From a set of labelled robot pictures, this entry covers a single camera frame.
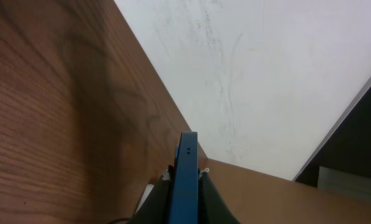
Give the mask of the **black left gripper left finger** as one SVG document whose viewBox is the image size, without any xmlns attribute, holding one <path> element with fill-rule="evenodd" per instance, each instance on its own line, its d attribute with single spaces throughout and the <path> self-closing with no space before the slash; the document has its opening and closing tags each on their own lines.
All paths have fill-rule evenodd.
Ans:
<svg viewBox="0 0 371 224">
<path fill-rule="evenodd" d="M 174 167 L 171 165 L 165 169 L 128 224 L 164 224 L 167 222 L 173 170 Z"/>
</svg>

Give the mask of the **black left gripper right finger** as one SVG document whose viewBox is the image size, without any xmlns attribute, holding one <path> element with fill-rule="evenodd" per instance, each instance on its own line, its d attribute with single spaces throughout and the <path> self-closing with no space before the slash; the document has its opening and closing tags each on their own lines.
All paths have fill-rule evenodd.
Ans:
<svg viewBox="0 0 371 224">
<path fill-rule="evenodd" d="M 215 188 L 209 168 L 199 172 L 198 197 L 199 224 L 240 224 Z"/>
</svg>

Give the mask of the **blue Galaxy smartphone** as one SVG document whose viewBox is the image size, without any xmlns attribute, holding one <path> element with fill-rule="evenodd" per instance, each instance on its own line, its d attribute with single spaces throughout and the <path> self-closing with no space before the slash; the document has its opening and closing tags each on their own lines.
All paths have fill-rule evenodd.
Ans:
<svg viewBox="0 0 371 224">
<path fill-rule="evenodd" d="M 175 152 L 168 224 L 198 223 L 198 134 L 182 132 Z"/>
</svg>

